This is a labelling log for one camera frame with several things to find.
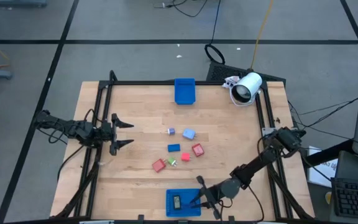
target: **black stand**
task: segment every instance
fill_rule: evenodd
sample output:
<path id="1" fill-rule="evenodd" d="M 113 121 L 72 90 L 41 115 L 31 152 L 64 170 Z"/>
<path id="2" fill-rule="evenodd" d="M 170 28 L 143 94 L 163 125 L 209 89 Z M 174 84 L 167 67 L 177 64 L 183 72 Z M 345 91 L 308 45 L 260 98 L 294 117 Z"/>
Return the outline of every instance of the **black stand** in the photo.
<path id="1" fill-rule="evenodd" d="M 349 140 L 344 141 L 340 144 L 337 144 L 336 146 L 332 146 L 332 147 L 325 149 L 321 152 L 317 152 L 313 155 L 306 157 L 306 161 L 308 161 L 309 164 L 314 167 L 319 164 L 322 164 L 323 162 L 337 159 L 339 157 L 339 153 L 341 151 L 346 151 L 346 152 L 350 152 L 351 154 L 354 154 L 352 145 L 353 145 L 353 139 L 349 139 Z"/>

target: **blue bin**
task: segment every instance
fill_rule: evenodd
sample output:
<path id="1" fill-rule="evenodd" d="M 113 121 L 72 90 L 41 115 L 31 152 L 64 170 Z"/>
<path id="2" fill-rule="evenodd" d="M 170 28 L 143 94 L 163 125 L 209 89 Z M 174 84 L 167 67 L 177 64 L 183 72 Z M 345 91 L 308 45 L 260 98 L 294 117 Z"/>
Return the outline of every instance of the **blue bin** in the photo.
<path id="1" fill-rule="evenodd" d="M 168 189 L 166 198 L 165 211 L 167 217 L 198 217 L 201 216 L 201 208 L 192 208 L 193 205 L 200 204 L 200 199 L 195 203 L 190 203 L 193 198 L 198 195 L 199 189 Z M 175 210 L 173 207 L 173 196 L 180 197 L 180 210 Z"/>
<path id="2" fill-rule="evenodd" d="M 194 78 L 175 79 L 175 102 L 178 105 L 192 105 L 196 101 L 196 80 Z"/>

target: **light blue cube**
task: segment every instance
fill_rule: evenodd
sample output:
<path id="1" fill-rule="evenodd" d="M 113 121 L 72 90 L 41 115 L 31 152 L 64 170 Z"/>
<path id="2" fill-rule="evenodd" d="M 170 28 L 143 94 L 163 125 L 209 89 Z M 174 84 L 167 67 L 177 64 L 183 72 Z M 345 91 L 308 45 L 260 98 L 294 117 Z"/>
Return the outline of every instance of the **light blue cube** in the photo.
<path id="1" fill-rule="evenodd" d="M 196 132 L 189 128 L 186 128 L 183 132 L 183 137 L 190 139 L 190 140 L 193 140 L 195 135 L 196 135 Z"/>

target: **wooden table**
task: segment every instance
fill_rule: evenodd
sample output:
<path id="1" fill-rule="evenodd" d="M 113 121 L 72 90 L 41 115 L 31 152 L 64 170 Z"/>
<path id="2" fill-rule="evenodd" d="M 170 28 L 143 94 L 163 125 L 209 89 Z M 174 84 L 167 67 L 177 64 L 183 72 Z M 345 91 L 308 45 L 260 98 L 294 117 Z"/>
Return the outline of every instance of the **wooden table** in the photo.
<path id="1" fill-rule="evenodd" d="M 94 107 L 98 82 L 83 82 L 74 119 L 83 119 Z M 287 96 L 282 82 L 268 83 L 276 127 L 292 127 Z M 257 140 L 260 127 L 255 104 L 236 107 L 229 92 L 220 86 L 196 86 L 196 102 L 193 105 L 177 105 L 174 102 L 173 85 L 116 85 L 112 89 L 109 114 L 117 113 L 121 121 L 134 128 L 120 129 L 118 139 L 135 141 L 117 152 L 109 154 L 110 143 L 104 144 L 98 184 L 93 206 L 93 219 L 135 220 L 139 214 L 146 220 L 169 220 L 165 216 L 165 191 L 177 188 L 200 188 L 196 176 L 202 175 L 207 186 L 229 177 L 230 171 L 257 156 Z M 267 124 L 263 96 L 262 107 Z M 103 111 L 101 105 L 99 118 Z M 168 128 L 175 128 L 176 135 L 169 136 Z M 182 137 L 185 128 L 196 131 L 193 141 Z M 167 144 L 180 143 L 180 152 L 167 151 Z M 191 146 L 201 143 L 205 154 L 195 157 Z M 69 140 L 65 158 L 78 148 L 76 140 Z M 190 152 L 192 160 L 182 162 L 182 152 Z M 57 185 L 51 215 L 56 215 L 71 199 L 78 188 L 85 150 L 63 168 Z M 156 173 L 152 163 L 174 156 L 177 167 Z M 283 160 L 290 192 L 305 211 L 314 216 L 299 153 Z M 267 170 L 256 173 L 251 187 L 257 194 L 265 212 L 265 220 L 274 220 Z M 281 214 L 285 216 L 282 194 L 277 188 Z M 84 194 L 81 214 L 85 214 L 88 192 Z M 240 190 L 232 208 L 224 209 L 224 219 L 234 215 L 236 220 L 256 220 L 261 217 L 260 208 L 250 190 Z M 214 220 L 212 210 L 202 209 L 200 217 L 191 220 Z"/>

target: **red cube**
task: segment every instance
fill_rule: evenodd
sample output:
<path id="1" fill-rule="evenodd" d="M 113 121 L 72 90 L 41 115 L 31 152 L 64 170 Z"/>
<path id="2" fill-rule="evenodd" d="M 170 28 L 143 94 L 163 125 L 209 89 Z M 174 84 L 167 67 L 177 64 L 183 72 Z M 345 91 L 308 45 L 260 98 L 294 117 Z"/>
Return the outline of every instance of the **red cube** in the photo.
<path id="1" fill-rule="evenodd" d="M 194 154 L 196 154 L 196 157 L 204 154 L 204 149 L 201 147 L 201 144 L 195 144 L 192 146 Z"/>
<path id="2" fill-rule="evenodd" d="M 156 172 L 160 172 L 164 168 L 165 168 L 165 163 L 162 159 L 159 159 L 153 163 L 153 169 Z"/>
<path id="3" fill-rule="evenodd" d="M 190 153 L 187 153 L 187 152 L 182 153 L 181 159 L 186 162 L 190 161 Z"/>

